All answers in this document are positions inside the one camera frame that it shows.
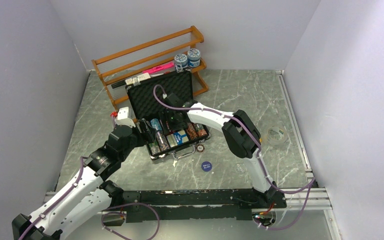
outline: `blue round sticker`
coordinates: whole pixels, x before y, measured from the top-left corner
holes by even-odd
[[[201,164],[201,168],[202,168],[202,170],[204,170],[204,172],[209,172],[209,171],[211,171],[213,166],[211,165],[211,163],[209,161],[205,161]]]

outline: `white wall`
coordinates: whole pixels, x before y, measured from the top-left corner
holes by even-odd
[[[322,0],[285,81],[344,239],[384,239],[384,0]]]
[[[91,60],[195,25],[209,69],[286,67],[320,0],[51,0]]]
[[[0,240],[54,188],[87,76],[49,1],[0,0]]]

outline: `gray marble table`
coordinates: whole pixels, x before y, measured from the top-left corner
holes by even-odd
[[[270,126],[286,130],[284,143],[263,142],[262,152],[269,174],[282,188],[302,187],[307,183],[300,147],[285,103],[285,96],[275,71],[271,70],[203,70],[210,90],[195,99],[221,111],[244,110],[260,132]],[[199,88],[194,81],[194,88]],[[61,189],[79,168],[79,157],[88,156],[101,147],[112,130],[110,113],[114,111],[102,83],[91,72],[78,111],[71,141],[59,177]],[[110,180],[124,190],[188,190],[250,188],[251,179],[242,160],[234,156],[223,134],[210,130],[205,151],[175,161],[173,157],[151,161],[145,147],[135,148]],[[209,161],[212,170],[201,169]]]

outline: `open black briefcase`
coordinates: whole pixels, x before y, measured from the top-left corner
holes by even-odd
[[[169,154],[175,159],[191,155],[196,151],[196,144],[203,143],[210,138],[210,132],[207,126],[187,120],[174,126],[177,128],[173,128],[168,121],[171,118],[170,114],[173,113],[154,98],[153,89],[157,84],[165,89],[167,95],[176,94],[182,102],[194,98],[190,71],[174,71],[140,81],[136,85],[125,86],[136,119],[146,123],[145,127],[144,124],[137,124],[139,130],[144,132],[147,128],[159,129],[161,127],[160,131],[157,131],[159,133],[155,134],[155,142],[146,145],[149,156],[151,160],[157,160],[165,158]],[[157,88],[156,94],[159,99],[163,99],[163,91],[160,88]],[[180,156],[176,155],[176,152],[189,147],[191,148],[189,152]]]

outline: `wooden frame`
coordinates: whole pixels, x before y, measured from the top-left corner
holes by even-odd
[[[174,46],[172,48],[169,48],[167,50],[164,50],[164,51],[155,53],[153,55],[144,57],[142,59],[130,62],[130,63],[125,64],[123,66],[116,67],[116,68],[114,68],[112,70],[109,70],[109,71],[106,71],[106,72],[101,72],[100,69],[99,69],[99,65],[100,64],[106,63],[108,61],[114,60],[116,58],[120,58],[120,57],[128,55],[128,54],[131,54],[131,53],[136,52],[138,50],[145,49],[145,48],[148,48],[150,46],[153,46],[153,45],[156,45],[156,44],[159,44],[159,43],[165,42],[167,40],[170,40],[170,39],[173,39],[173,38],[185,35],[185,34],[189,34],[189,33],[191,33],[192,36],[193,36],[193,39],[191,39],[189,42],[176,45],[176,46]],[[153,67],[156,67],[156,66],[168,63],[170,61],[173,61],[173,57],[174,56],[171,56],[169,58],[166,58],[164,60],[155,62],[155,63],[150,64],[150,65],[147,65],[147,66],[142,67],[140,69],[137,69],[137,70],[125,73],[125,74],[123,74],[121,76],[115,77],[115,78],[110,79],[108,81],[104,80],[105,77],[114,75],[114,74],[119,73],[119,72],[121,72],[123,70],[130,69],[130,68],[132,68],[134,66],[146,63],[148,61],[154,60],[154,59],[162,57],[164,55],[168,55],[170,53],[179,51],[179,50],[187,48],[187,47],[195,48],[197,43],[203,43],[203,42],[204,42],[204,36],[202,35],[202,33],[195,26],[191,26],[190,28],[187,28],[187,29],[175,32],[175,33],[172,33],[170,35],[160,37],[158,39],[155,39],[155,40],[152,40],[152,41],[149,41],[149,42],[146,42],[146,43],[134,46],[134,47],[129,48],[129,49],[125,49],[123,51],[119,51],[117,53],[114,53],[114,54],[111,54],[111,55],[108,55],[108,56],[105,56],[105,57],[102,57],[102,58],[99,58],[99,59],[96,59],[96,60],[92,60],[92,63],[93,63],[93,66],[95,67],[95,70],[96,70],[96,73],[97,73],[99,79],[101,80],[101,82],[102,82],[102,84],[103,84],[103,86],[104,86],[104,88],[106,90],[106,93],[108,94],[109,99],[111,100],[112,105],[114,106],[115,110],[118,110],[117,104],[120,104],[120,103],[128,100],[129,97],[126,95],[126,96],[123,96],[123,97],[120,97],[120,98],[117,98],[117,99],[113,99],[110,91],[108,90],[108,86],[109,85],[117,83],[119,81],[124,81],[125,79],[130,78],[131,76],[140,74],[144,70],[147,70],[147,69],[150,69],[150,68],[153,68]],[[207,64],[204,61],[204,59],[201,57],[199,66],[194,67],[194,68],[191,69],[191,73],[197,79],[197,81],[199,82],[199,84],[202,87],[200,90],[195,91],[193,93],[193,96],[197,96],[197,95],[205,93],[206,91],[209,90],[209,87],[208,87],[207,83],[204,81],[204,79],[201,77],[201,75],[199,73],[199,71],[201,71],[201,70],[203,70],[205,68],[207,68]]]

